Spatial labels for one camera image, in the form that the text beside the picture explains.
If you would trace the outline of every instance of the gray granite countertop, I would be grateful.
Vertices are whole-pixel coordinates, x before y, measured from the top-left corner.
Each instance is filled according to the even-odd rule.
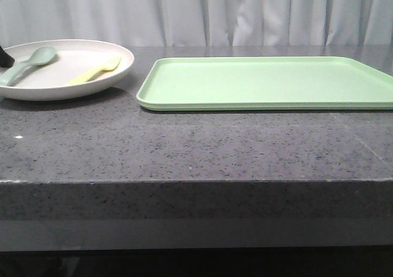
[[[334,238],[334,233],[342,232],[339,228],[325,242],[325,232],[318,236],[322,240],[314,242],[286,241],[288,245],[393,243],[393,112],[159,113],[141,108],[135,97],[159,58],[329,55],[354,58],[393,75],[392,47],[130,50],[135,55],[131,72],[106,91],[66,101],[0,102],[3,235],[15,227],[31,229],[35,221],[89,221],[90,225],[95,220],[170,224],[170,220],[197,219],[369,219],[362,223],[371,228],[354,234],[363,241],[340,242],[342,236]],[[353,225],[360,227],[359,222]],[[48,240],[39,247],[28,240],[16,245],[3,238],[0,251],[210,246],[207,241],[168,240],[148,245],[131,241],[128,247],[97,244],[97,239],[82,244],[80,239],[84,238],[77,237],[72,245]],[[224,242],[212,240],[211,246]],[[228,245],[265,242],[250,237]]]

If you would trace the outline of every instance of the spoon bowl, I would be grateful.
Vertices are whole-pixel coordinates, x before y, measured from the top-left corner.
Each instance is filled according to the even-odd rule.
[[[51,62],[56,56],[56,49],[51,45],[44,45],[39,47],[31,54],[30,58],[26,61],[19,62],[13,67],[9,68],[5,73],[0,76],[0,85],[11,86],[15,85],[16,76],[28,66],[42,66]]]
[[[44,45],[35,50],[27,62],[29,62],[31,66],[45,65],[51,62],[55,56],[56,49],[51,45]]]

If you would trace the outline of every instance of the curtain fold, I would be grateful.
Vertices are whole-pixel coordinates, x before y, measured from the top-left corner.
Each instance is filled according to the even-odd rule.
[[[3,47],[391,44],[393,0],[0,0]]]

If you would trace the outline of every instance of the black object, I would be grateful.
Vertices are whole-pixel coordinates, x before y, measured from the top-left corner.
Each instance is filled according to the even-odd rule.
[[[21,265],[11,258],[0,258],[1,277],[26,277]]]
[[[14,65],[15,59],[6,53],[0,46],[0,66],[10,68]]]

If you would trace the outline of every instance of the green tray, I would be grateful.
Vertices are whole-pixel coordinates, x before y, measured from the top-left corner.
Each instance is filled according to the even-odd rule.
[[[393,109],[393,77],[342,57],[165,58],[136,97],[155,111]]]

